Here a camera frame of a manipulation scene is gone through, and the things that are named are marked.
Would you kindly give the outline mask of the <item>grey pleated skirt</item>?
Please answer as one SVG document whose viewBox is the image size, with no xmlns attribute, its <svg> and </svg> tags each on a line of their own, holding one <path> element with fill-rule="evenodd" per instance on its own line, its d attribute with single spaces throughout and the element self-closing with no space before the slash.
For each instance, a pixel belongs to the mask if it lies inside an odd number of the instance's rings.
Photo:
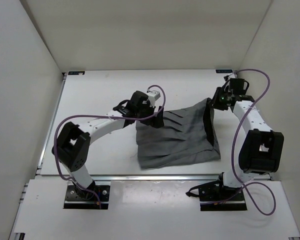
<svg viewBox="0 0 300 240">
<path fill-rule="evenodd" d="M 163 127 L 136 123 L 137 159 L 142 170 L 218 161 L 211 98 L 193 106 L 163 112 Z"/>
</svg>

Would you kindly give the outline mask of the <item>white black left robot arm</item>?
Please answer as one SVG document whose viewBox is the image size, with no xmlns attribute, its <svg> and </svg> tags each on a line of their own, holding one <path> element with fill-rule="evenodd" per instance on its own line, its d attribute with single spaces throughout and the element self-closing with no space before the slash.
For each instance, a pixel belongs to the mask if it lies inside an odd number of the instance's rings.
<svg viewBox="0 0 300 240">
<path fill-rule="evenodd" d="M 75 193 L 82 200 L 100 200 L 96 183 L 86 167 L 90 145 L 103 136 L 135 122 L 157 129 L 163 127 L 164 107 L 156 108 L 156 102 L 164 96 L 164 91 L 137 90 L 130 99 L 121 101 L 106 115 L 90 115 L 88 121 L 80 124 L 73 123 L 73 116 L 70 116 L 57 126 L 51 149 L 56 167 L 58 170 L 61 169 L 60 166 L 65 167 Z"/>
</svg>

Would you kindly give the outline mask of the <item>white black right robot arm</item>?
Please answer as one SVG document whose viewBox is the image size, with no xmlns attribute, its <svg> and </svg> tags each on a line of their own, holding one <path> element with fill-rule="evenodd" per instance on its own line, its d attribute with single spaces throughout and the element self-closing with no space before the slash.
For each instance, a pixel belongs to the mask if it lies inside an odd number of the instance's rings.
<svg viewBox="0 0 300 240">
<path fill-rule="evenodd" d="M 225 76 L 223 86 L 217 87 L 210 103 L 216 110 L 231 112 L 238 118 L 245 139 L 238 160 L 231 161 L 231 170 L 220 175 L 220 184 L 214 187 L 214 195 L 226 200 L 232 190 L 242 187 L 253 178 L 278 171 L 284 145 L 284 135 L 274 131 L 256 108 L 256 100 L 247 94 L 249 82 L 243 78 Z"/>
</svg>

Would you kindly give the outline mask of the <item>right blue table label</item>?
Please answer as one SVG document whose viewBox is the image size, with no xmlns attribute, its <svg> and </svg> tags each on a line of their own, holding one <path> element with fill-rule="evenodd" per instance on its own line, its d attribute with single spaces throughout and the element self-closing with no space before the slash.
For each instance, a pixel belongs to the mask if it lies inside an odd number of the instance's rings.
<svg viewBox="0 0 300 240">
<path fill-rule="evenodd" d="M 215 72 L 217 74 L 231 74 L 233 73 L 232 69 L 216 69 Z"/>
</svg>

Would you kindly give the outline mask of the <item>blue table label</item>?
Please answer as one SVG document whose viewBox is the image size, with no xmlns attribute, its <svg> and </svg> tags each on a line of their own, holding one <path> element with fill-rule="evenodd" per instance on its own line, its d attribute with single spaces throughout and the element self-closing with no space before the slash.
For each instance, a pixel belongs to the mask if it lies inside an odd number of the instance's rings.
<svg viewBox="0 0 300 240">
<path fill-rule="evenodd" d="M 69 71 L 68 76 L 82 76 L 85 74 L 85 71 Z"/>
<path fill-rule="evenodd" d="M 231 74 L 233 73 L 232 69 L 216 69 L 215 72 L 217 74 Z"/>
</svg>

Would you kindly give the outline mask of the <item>left blue table label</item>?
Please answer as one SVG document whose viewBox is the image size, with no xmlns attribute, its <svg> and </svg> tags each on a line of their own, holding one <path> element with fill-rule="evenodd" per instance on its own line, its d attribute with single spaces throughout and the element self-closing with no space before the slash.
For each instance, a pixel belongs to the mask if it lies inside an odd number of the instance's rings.
<svg viewBox="0 0 300 240">
<path fill-rule="evenodd" d="M 85 71 L 69 71 L 68 76 L 82 76 L 85 74 Z"/>
</svg>

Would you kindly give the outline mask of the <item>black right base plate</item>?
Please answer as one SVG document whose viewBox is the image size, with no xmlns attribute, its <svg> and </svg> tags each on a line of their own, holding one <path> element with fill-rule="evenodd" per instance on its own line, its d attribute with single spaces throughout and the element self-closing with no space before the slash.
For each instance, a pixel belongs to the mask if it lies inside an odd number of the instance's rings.
<svg viewBox="0 0 300 240">
<path fill-rule="evenodd" d="M 242 189 L 224 186 L 220 179 L 191 187 L 185 194 L 199 198 L 201 212 L 248 210 Z"/>
</svg>

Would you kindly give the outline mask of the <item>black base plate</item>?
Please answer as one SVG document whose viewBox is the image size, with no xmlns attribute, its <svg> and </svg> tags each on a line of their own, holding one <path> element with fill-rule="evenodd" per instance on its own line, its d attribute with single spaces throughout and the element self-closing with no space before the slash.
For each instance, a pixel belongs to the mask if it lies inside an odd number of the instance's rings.
<svg viewBox="0 0 300 240">
<path fill-rule="evenodd" d="M 68 183 L 63 208 L 73 210 L 107 210 L 110 200 L 109 183 L 96 183 L 94 193 L 82 190 L 73 183 Z"/>
<path fill-rule="evenodd" d="M 201 212 L 248 210 L 242 189 L 224 186 L 220 179 L 191 187 L 185 194 L 199 198 Z"/>
</svg>

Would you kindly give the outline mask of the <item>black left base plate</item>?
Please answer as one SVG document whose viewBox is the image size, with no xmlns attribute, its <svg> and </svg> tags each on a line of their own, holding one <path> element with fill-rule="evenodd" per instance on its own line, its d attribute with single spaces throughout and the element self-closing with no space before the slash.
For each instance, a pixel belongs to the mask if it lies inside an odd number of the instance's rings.
<svg viewBox="0 0 300 240">
<path fill-rule="evenodd" d="M 68 183 L 63 208 L 73 210 L 107 210 L 110 200 L 109 183 L 96 183 L 94 193 L 82 190 L 73 183 Z"/>
</svg>

